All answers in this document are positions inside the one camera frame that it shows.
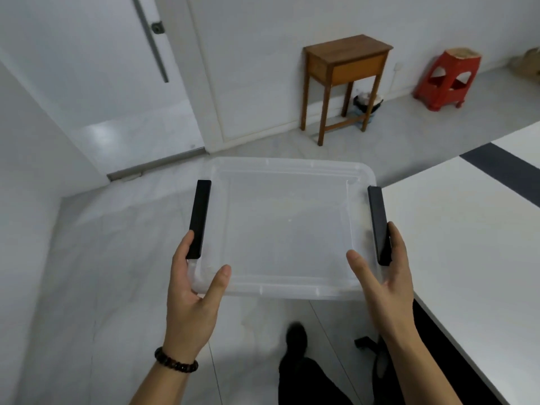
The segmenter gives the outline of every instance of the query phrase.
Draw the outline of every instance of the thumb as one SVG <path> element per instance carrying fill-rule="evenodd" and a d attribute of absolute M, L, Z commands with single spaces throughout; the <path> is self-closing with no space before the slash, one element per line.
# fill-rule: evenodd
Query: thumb
<path fill-rule="evenodd" d="M 217 310 L 221 302 L 221 298 L 229 285 L 229 279 L 231 278 L 231 266 L 224 265 L 217 273 L 215 273 L 214 279 L 206 292 L 206 295 L 202 299 L 202 303 L 208 306 L 215 307 Z"/>
<path fill-rule="evenodd" d="M 377 292 L 381 285 L 369 269 L 367 261 L 354 250 L 347 252 L 347 261 L 356 274 L 356 278 L 360 281 L 364 293 Z"/>

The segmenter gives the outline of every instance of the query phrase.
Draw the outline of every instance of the wooden table leg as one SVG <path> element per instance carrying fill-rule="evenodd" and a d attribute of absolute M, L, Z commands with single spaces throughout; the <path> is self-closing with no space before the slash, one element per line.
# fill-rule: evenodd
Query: wooden table leg
<path fill-rule="evenodd" d="M 369 117 L 371 116 L 373 103 L 375 102 L 375 97 L 377 96 L 377 89 L 379 88 L 379 83 L 381 82 L 381 78 L 382 78 L 382 74 L 379 74 L 375 77 L 375 82 L 373 83 L 373 89 L 369 97 L 368 110 L 366 112 L 366 117 L 364 118 L 364 122 L 362 124 L 362 129 L 361 129 L 362 132 L 365 132 L 366 128 L 368 128 Z"/>
<path fill-rule="evenodd" d="M 309 72 L 307 70 L 309 56 L 306 54 L 306 68 L 304 69 L 304 92 L 302 97 L 302 118 L 300 121 L 300 129 L 306 130 L 306 118 L 307 118 L 307 97 L 309 92 Z"/>
<path fill-rule="evenodd" d="M 322 100 L 321 126 L 319 127 L 319 141 L 317 142 L 319 146 L 322 146 L 322 142 L 325 140 L 326 115 L 328 113 L 328 101 L 330 101 L 331 89 L 331 85 L 325 86 L 325 96 Z"/>
<path fill-rule="evenodd" d="M 343 109 L 341 109 L 341 116 L 345 118 L 347 116 L 347 110 L 349 109 L 350 95 L 353 93 L 354 82 L 349 82 L 347 85 L 347 92 L 345 92 L 345 100 L 343 101 Z"/>

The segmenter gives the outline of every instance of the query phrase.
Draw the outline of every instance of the white desk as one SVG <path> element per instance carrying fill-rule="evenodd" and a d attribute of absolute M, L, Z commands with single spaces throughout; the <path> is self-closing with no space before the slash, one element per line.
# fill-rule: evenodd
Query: white desk
<path fill-rule="evenodd" d="M 540 122 L 493 143 L 540 166 Z M 383 195 L 423 308 L 503 403 L 540 403 L 540 208 L 460 157 Z"/>

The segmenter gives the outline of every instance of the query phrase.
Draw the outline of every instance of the black bracelet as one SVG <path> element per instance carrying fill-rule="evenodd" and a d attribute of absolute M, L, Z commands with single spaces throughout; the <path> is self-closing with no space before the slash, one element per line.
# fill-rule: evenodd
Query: black bracelet
<path fill-rule="evenodd" d="M 197 371 L 199 368 L 199 363 L 196 360 L 193 362 L 193 364 L 182 364 L 181 362 L 174 361 L 171 357 L 163 352 L 163 347 L 156 349 L 154 357 L 156 357 L 156 361 L 158 361 L 164 367 L 186 374 L 191 374 L 192 372 Z"/>

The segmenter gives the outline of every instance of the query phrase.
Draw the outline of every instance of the small wooden side table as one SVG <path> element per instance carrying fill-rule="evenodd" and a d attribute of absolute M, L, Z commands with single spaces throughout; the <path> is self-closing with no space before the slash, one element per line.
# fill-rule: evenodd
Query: small wooden side table
<path fill-rule="evenodd" d="M 362 119 L 364 121 L 362 132 L 365 132 L 369 115 L 371 115 L 373 109 L 373 102 L 377 95 L 377 89 L 379 88 L 379 82 L 381 82 L 384 64 L 392 48 L 393 46 L 374 40 L 367 35 L 356 35 L 354 37 L 304 47 L 304 52 L 306 53 L 306 72 L 304 74 L 300 129 L 303 131 L 306 130 L 309 77 L 314 77 L 316 81 L 325 87 L 319 141 L 317 144 L 322 146 L 325 131 L 349 125 Z M 326 126 L 328 101 L 330 101 L 330 90 L 332 87 L 347 84 L 347 92 L 345 93 L 345 101 L 343 102 L 343 110 L 341 111 L 341 116 L 345 117 L 347 116 L 350 95 L 353 92 L 353 82 L 373 76 L 375 76 L 375 82 L 373 83 L 366 114 Z"/>

